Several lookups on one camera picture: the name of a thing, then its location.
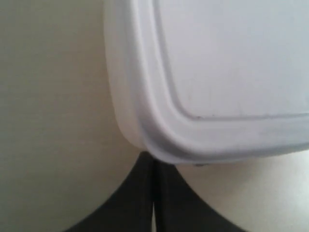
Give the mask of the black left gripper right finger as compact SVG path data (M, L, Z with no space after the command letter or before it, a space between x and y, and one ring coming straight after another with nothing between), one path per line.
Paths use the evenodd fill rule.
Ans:
M174 165L155 161L153 203L158 232L242 232L205 203Z

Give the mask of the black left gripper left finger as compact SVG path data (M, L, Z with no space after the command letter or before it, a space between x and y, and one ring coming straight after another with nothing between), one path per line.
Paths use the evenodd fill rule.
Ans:
M150 232L153 165L151 155L141 152L130 173L111 197L67 231Z

